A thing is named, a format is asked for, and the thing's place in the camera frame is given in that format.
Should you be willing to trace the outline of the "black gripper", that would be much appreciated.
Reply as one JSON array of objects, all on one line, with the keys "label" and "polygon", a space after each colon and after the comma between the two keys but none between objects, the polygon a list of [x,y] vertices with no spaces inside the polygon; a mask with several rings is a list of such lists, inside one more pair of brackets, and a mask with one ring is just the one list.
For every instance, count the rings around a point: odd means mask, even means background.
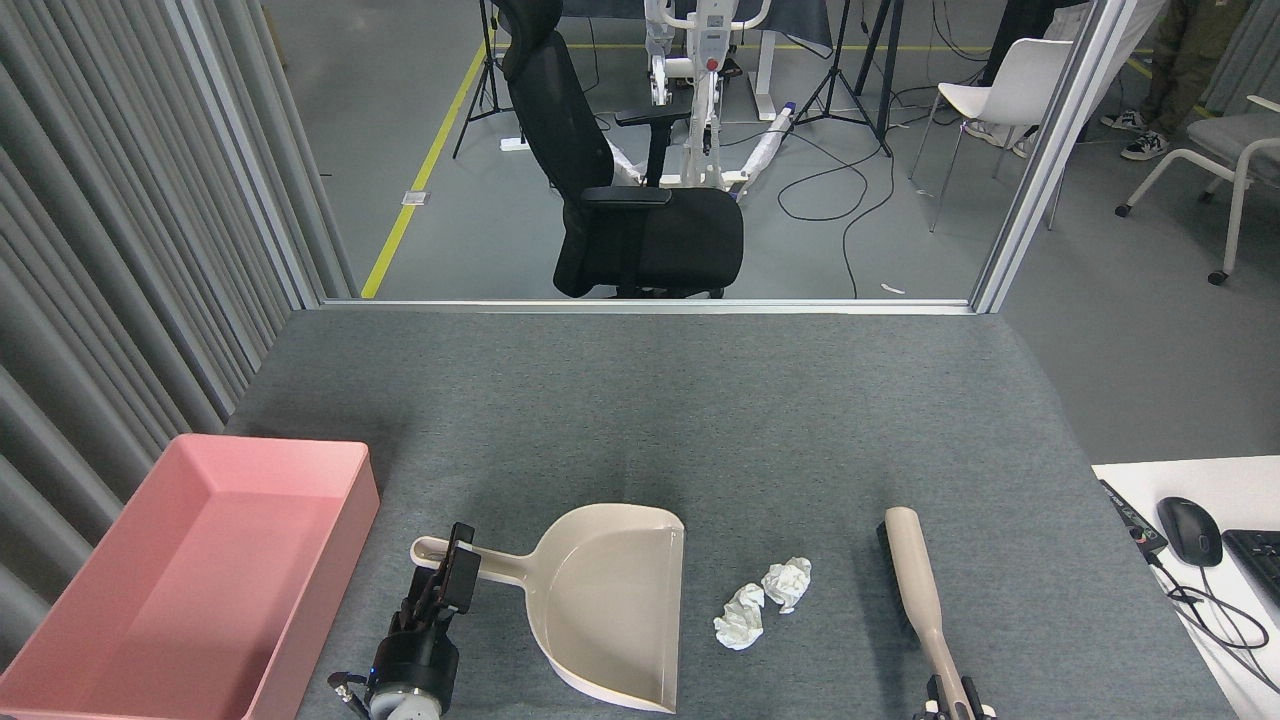
[{"label": "black gripper", "polygon": [[471,525],[457,521],[435,569],[420,568],[420,575],[413,575],[392,616],[393,633],[375,653],[375,694],[453,696],[460,651],[443,621],[470,610],[481,565],[471,546],[474,533]]}]

